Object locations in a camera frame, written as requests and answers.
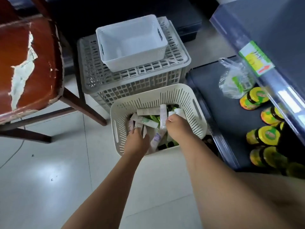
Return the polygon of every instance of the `price tag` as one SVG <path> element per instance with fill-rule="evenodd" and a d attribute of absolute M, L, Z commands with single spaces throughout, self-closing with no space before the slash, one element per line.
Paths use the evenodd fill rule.
<path fill-rule="evenodd" d="M 251 41 L 246 46 L 244 46 L 239 51 L 239 55 L 248 62 L 258 77 L 275 67 L 275 65 L 255 44 L 254 41 Z"/>

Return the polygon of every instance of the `wire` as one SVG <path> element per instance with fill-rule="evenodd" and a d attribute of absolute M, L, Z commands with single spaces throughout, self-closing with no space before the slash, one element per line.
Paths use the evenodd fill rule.
<path fill-rule="evenodd" d="M 23 143 L 24 143 L 25 140 L 22 140 L 22 143 L 21 145 L 19 146 L 19 148 L 17 149 L 17 151 L 3 164 L 1 165 L 0 169 L 6 164 L 8 163 L 8 161 L 21 149 L 21 147 L 23 146 Z"/>

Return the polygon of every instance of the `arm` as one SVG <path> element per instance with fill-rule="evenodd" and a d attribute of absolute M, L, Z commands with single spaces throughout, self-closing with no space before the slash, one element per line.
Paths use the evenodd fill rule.
<path fill-rule="evenodd" d="M 204 228 L 290 228 L 193 134 L 185 119 L 174 114 L 166 127 L 184 154 Z"/>
<path fill-rule="evenodd" d="M 62 229 L 119 228 L 132 179 L 148 148 L 149 136 L 143 139 L 140 128 L 131 131 L 124 155 Z"/>

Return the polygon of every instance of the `brown chair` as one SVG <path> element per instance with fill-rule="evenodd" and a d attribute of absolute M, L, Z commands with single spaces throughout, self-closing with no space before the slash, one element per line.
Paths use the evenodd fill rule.
<path fill-rule="evenodd" d="M 77 50 L 73 50 L 80 98 L 64 87 L 60 30 L 45 0 L 32 0 L 42 15 L 20 20 L 7 0 L 0 0 L 0 136 L 51 143 L 51 137 L 19 127 L 80 111 L 105 126 L 106 120 L 85 103 L 81 90 Z M 10 123 L 56 101 L 70 107 Z"/>

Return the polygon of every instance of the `small white basket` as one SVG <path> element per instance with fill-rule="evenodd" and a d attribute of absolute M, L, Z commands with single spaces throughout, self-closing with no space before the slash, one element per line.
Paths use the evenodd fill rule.
<path fill-rule="evenodd" d="M 96 34 L 78 41 L 78 61 L 84 93 L 89 94 L 106 111 L 119 98 L 177 84 L 184 79 L 191 63 L 184 44 L 171 21 L 158 21 L 168 41 L 162 60 L 119 72 L 111 72 L 99 55 Z"/>
<path fill-rule="evenodd" d="M 162 60 L 168 45 L 155 15 L 96 29 L 101 60 L 112 72 Z"/>
<path fill-rule="evenodd" d="M 161 104 L 179 104 L 193 132 L 203 139 L 207 133 L 207 123 L 199 107 L 193 90 L 185 84 L 173 84 L 133 96 L 116 100 L 110 109 L 112 133 L 116 151 L 122 155 L 127 138 L 127 121 L 130 114 L 137 109 L 159 107 Z"/>

